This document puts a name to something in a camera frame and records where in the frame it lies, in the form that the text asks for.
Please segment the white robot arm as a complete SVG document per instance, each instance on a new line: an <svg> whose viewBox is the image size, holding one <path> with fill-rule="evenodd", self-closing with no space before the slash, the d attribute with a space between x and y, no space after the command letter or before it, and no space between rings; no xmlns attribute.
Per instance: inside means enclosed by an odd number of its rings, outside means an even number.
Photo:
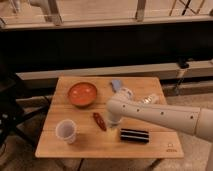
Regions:
<svg viewBox="0 0 213 171"><path fill-rule="evenodd" d="M109 122L118 124L129 117L157 124L213 143L213 110L199 107L146 104L132 99L128 88L121 88L106 103Z"/></svg>

